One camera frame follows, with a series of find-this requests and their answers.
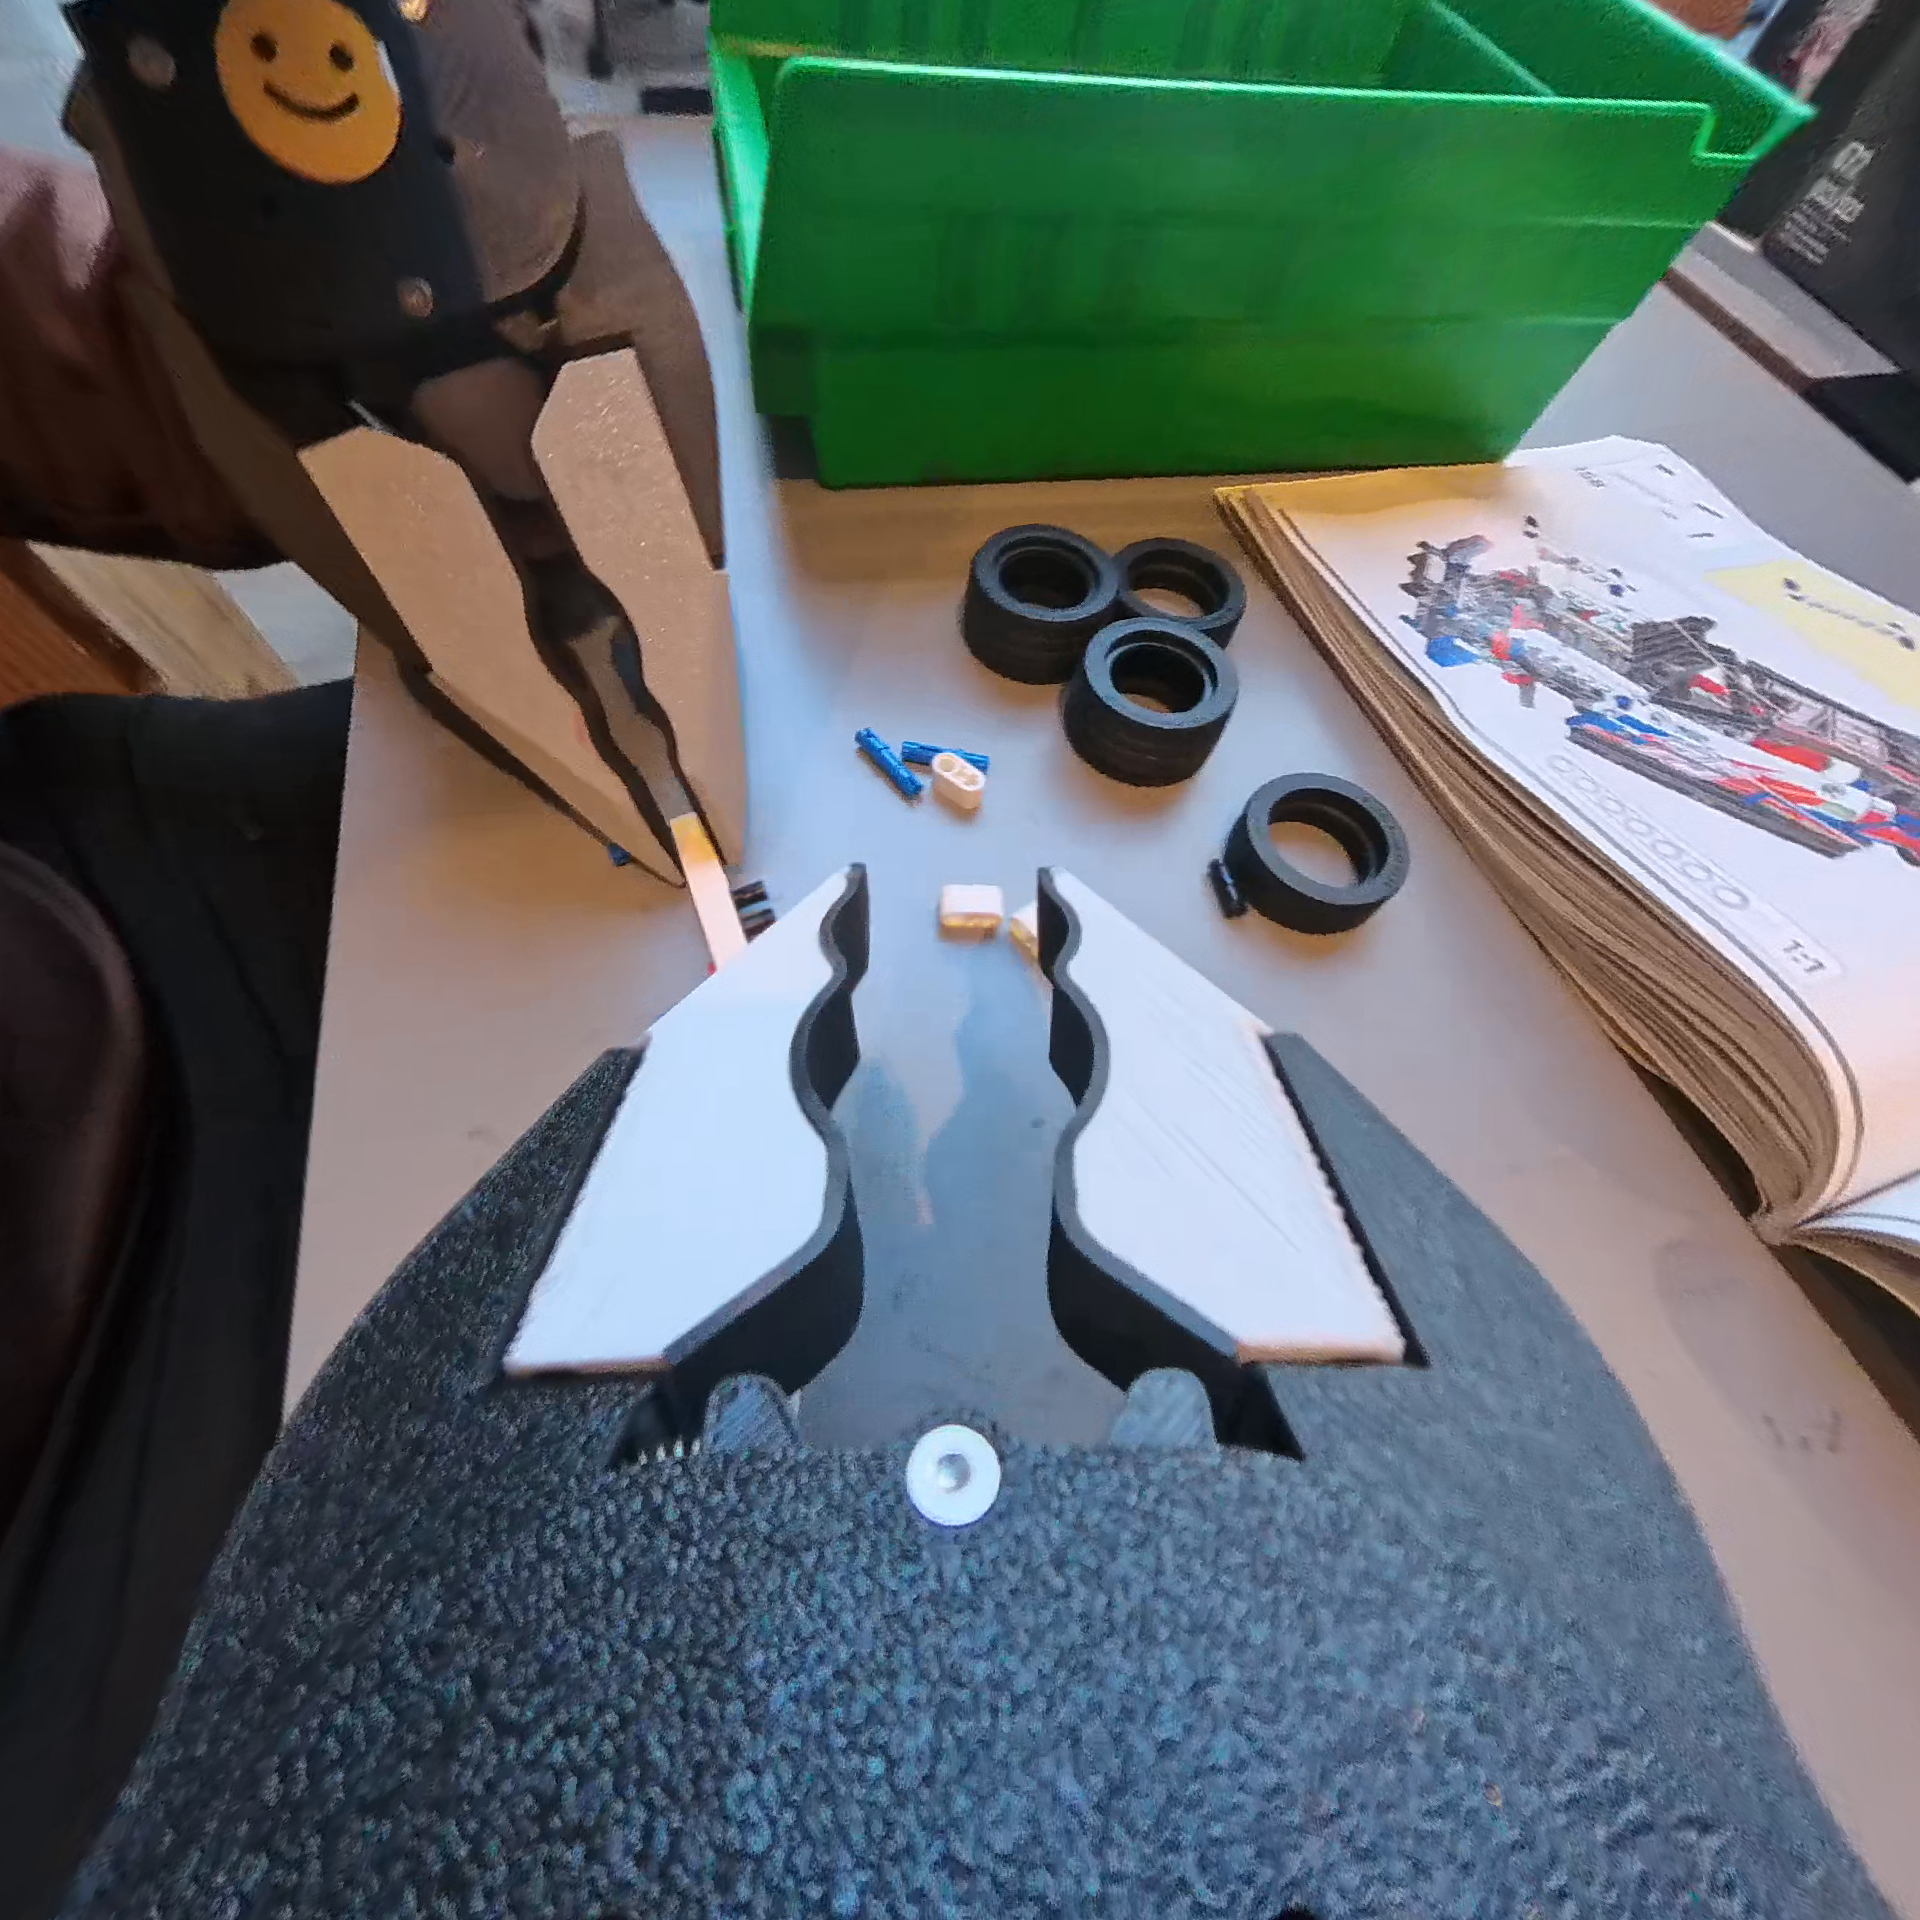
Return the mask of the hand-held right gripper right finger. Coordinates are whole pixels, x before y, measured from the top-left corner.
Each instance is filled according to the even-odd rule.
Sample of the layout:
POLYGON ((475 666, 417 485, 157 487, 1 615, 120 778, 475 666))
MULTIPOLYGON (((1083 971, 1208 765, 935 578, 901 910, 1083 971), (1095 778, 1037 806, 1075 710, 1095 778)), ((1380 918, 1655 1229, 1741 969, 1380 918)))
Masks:
POLYGON ((1280 1073, 1275 1030, 1064 870, 1039 871, 1056 1222, 1093 1283, 1229 1370, 1401 1365, 1407 1335, 1280 1073))

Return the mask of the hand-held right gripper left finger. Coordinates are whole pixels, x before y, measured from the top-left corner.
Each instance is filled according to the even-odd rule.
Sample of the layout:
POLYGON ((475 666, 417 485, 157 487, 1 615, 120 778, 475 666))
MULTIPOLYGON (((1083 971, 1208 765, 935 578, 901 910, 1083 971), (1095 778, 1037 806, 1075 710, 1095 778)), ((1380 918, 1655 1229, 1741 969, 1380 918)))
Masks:
POLYGON ((651 1024, 504 1376, 811 1378, 839 1354, 861 1250, 832 1104, 869 951, 853 863, 651 1024))

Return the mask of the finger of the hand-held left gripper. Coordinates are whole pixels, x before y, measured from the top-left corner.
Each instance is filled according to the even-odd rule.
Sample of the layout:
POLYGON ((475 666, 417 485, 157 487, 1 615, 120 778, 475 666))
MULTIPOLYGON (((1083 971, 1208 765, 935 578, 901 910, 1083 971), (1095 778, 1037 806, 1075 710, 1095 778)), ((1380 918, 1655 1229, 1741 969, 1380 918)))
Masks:
POLYGON ((729 578, 710 563, 635 351, 567 361, 532 453, 584 569, 631 627, 661 767, 735 867, 750 781, 729 578))
POLYGON ((680 890, 628 781, 592 743, 582 705, 542 658, 521 575, 467 471, 368 425, 301 449, 297 459, 385 595, 430 687, 584 827, 680 890))

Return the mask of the white toy beam with pins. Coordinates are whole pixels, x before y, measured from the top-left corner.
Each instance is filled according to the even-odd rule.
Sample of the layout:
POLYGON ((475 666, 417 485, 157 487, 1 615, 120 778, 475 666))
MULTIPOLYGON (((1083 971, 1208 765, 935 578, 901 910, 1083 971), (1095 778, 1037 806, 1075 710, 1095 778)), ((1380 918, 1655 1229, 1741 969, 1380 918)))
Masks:
POLYGON ((694 809, 671 817, 670 832, 687 898, 708 949, 710 971, 725 969, 750 947, 727 867, 694 809))

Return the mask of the person's left forearm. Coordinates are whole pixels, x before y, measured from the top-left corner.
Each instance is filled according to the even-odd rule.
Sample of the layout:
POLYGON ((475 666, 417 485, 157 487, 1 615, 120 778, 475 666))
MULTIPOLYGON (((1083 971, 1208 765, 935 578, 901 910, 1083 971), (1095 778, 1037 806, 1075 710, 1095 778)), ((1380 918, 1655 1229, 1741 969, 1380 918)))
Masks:
POLYGON ((1 152, 1 537, 201 569, 281 551, 195 441, 95 177, 1 152))

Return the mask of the grey desk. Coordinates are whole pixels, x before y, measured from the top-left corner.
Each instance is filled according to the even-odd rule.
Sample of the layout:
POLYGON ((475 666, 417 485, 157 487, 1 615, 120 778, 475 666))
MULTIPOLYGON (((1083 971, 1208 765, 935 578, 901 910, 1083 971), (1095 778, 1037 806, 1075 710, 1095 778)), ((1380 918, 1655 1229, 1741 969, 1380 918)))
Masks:
MULTIPOLYGON (((1915 1917, 1915 1378, 1852 1274, 1783 1264, 1653 1088, 1507 912, 1262 586, 1240 695, 1189 785, 1135 791, 1063 742, 1053 695, 957 638, 980 541, 1057 522, 1099 545, 1224 551, 1208 479, 829 493, 748 391, 704 120, 596 114, 677 258, 710 357, 750 765, 748 875, 779 910, 870 878, 860 1071, 839 1103, 867 1243, 849 1346, 807 1437, 884 1443, 979 1408, 1093 1439, 1112 1392, 1044 1298, 1064 1091, 1046 998, 1005 939, 937 934, 945 880, 1008 906, 1063 864, 1283 1031, 1303 1035, 1470 1195, 1589 1331, 1686 1488, 1769 1690, 1831 1810, 1915 1917), (985 752, 979 814, 904 802, 873 729, 985 752), (1221 920, 1207 864, 1259 785, 1333 775, 1407 840, 1355 931, 1221 920)), ((685 901, 563 826, 433 728, 361 641, 292 1306, 295 1406, 377 1288, 607 1047, 700 984, 685 901)))

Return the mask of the person's left hand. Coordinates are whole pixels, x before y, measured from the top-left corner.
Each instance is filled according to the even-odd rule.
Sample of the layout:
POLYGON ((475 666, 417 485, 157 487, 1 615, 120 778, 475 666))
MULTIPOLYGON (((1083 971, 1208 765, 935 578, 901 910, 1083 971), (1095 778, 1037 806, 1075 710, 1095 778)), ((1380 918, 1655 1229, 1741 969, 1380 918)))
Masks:
POLYGON ((532 435, 544 400, 540 369, 519 357, 493 357, 417 383, 409 413, 420 438, 467 469, 480 490, 540 502, 544 482, 532 435))

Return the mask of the black rubber toy tire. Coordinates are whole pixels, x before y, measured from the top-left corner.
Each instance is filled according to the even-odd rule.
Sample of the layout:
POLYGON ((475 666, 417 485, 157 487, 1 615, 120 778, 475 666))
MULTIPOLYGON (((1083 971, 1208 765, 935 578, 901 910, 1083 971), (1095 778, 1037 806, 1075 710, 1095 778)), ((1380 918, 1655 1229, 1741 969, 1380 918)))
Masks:
POLYGON ((1360 929, 1407 875, 1407 840, 1391 809, 1351 781, 1315 773, 1259 785, 1232 819, 1221 858, 1262 920, 1326 938, 1360 929), (1335 841, 1351 878, 1333 885, 1296 867, 1277 851, 1275 826, 1304 826, 1335 841))
POLYGON ((1064 685, 1120 602, 1115 559, 1057 523, 996 531, 972 559, 961 638, 995 675, 1064 685))
POLYGON ((1123 785, 1195 778, 1240 693, 1229 655, 1169 615, 1129 615, 1093 635, 1063 697, 1077 757, 1123 785))
POLYGON ((1127 618, 1153 618, 1187 627, 1227 650, 1245 614, 1245 586, 1237 567, 1212 546, 1174 535, 1129 542, 1112 557, 1127 618))

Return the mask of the person's black trousers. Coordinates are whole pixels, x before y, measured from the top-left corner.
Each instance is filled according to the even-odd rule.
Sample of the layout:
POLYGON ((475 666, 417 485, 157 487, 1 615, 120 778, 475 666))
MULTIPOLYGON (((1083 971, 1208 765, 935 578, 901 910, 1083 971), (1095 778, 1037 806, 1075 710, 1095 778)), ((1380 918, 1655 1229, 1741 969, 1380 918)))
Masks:
POLYGON ((48 1917, 281 1424, 352 687, 4 712, 1 849, 69 878, 151 1024, 149 1162, 99 1371, 4 1533, 4 1917, 48 1917))

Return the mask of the green plastic box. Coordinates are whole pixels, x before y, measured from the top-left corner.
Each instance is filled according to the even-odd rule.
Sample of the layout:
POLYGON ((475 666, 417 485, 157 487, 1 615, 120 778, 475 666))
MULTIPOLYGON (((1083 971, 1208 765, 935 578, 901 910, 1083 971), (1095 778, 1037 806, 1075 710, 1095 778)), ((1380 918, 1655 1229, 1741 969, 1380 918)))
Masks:
POLYGON ((1814 114, 1625 3, 733 3, 708 75, 832 490, 1496 462, 1814 114))

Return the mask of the person's brown shirt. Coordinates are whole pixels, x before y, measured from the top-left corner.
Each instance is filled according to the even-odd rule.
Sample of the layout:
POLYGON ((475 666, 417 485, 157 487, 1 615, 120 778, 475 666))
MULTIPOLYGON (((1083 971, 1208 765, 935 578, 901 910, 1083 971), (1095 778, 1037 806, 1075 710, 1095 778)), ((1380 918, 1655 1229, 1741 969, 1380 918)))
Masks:
POLYGON ((52 867, 1 849, 1 1529, 79 1421, 147 1178, 153 1040, 128 951, 52 867))

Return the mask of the open instruction booklet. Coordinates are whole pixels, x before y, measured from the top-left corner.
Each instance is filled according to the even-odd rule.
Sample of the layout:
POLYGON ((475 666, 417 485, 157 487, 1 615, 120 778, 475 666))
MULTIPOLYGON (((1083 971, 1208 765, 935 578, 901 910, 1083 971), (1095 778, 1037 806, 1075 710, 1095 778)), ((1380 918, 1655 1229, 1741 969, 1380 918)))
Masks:
POLYGON ((1639 439, 1216 510, 1756 1233, 1917 1307, 1915 614, 1639 439))

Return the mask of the black printed box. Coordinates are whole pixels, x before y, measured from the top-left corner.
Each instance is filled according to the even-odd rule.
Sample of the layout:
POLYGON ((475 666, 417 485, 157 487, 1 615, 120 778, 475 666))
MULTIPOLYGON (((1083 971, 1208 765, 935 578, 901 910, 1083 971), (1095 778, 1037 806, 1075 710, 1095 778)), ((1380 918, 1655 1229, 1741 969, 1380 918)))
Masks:
POLYGON ((1917 5, 1779 5, 1745 62, 1812 120, 1750 168, 1718 224, 1912 378, 1917 5))

